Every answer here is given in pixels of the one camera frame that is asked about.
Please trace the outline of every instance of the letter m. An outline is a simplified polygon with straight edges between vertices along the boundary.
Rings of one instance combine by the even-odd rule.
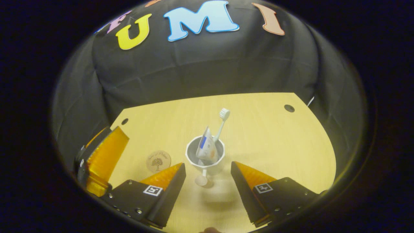
[[[208,32],[237,31],[239,26],[231,20],[227,12],[227,4],[227,1],[214,0],[203,3],[197,13],[183,7],[167,12],[164,17],[170,20],[171,28],[171,35],[168,40],[176,41],[188,35],[188,32],[183,30],[182,25],[185,25],[195,34],[200,33],[206,18],[209,21],[206,27]]]

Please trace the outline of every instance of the round coaster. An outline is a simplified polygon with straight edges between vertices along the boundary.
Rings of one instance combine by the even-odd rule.
[[[154,151],[148,156],[147,168],[152,173],[157,173],[164,169],[167,169],[170,167],[170,165],[171,157],[167,152],[163,150]]]

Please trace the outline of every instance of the white cup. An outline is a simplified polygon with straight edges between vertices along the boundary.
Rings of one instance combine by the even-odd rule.
[[[217,175],[221,172],[221,170],[223,170],[224,163],[221,163],[221,161],[223,160],[226,153],[224,149],[224,143],[219,139],[215,143],[216,148],[217,148],[217,154],[219,156],[219,160],[207,166],[198,165],[200,159],[197,158],[196,152],[197,152],[197,148],[200,143],[201,137],[202,135],[197,136],[187,144],[187,148],[185,149],[185,156],[187,157],[191,165],[196,167],[202,173],[202,176],[204,177],[204,178],[202,177],[196,178],[196,181],[195,181],[196,184],[207,187],[207,186],[210,186],[208,185],[209,181],[207,180],[207,174]]]

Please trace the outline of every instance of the white toothbrush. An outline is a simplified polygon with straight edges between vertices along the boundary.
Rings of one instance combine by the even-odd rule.
[[[214,137],[213,137],[213,141],[214,141],[214,143],[216,143],[216,142],[217,142],[217,140],[219,139],[220,134],[221,134],[221,130],[223,129],[224,122],[227,120],[227,118],[228,118],[229,116],[230,116],[230,110],[223,108],[223,109],[220,111],[220,117],[223,119],[223,122],[221,123],[220,129],[219,129],[219,132],[216,134],[216,136],[214,136]]]

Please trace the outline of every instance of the light wood tabletop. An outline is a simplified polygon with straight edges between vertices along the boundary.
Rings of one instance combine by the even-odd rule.
[[[294,112],[285,109],[291,105]],[[231,111],[220,140],[225,144],[224,168],[210,177],[206,189],[194,183],[200,175],[185,157],[187,144],[204,133],[214,135],[222,108]],[[124,125],[121,122],[128,118]],[[294,93],[249,93],[198,97],[124,109],[111,129],[119,126],[130,138],[109,182],[153,175],[146,159],[157,150],[171,156],[171,166],[184,162],[187,177],[167,226],[171,233],[198,233],[215,227],[225,233],[250,232],[250,223],[230,174],[238,161],[276,179],[290,177],[319,194],[329,189],[336,161],[331,142],[315,115]]]

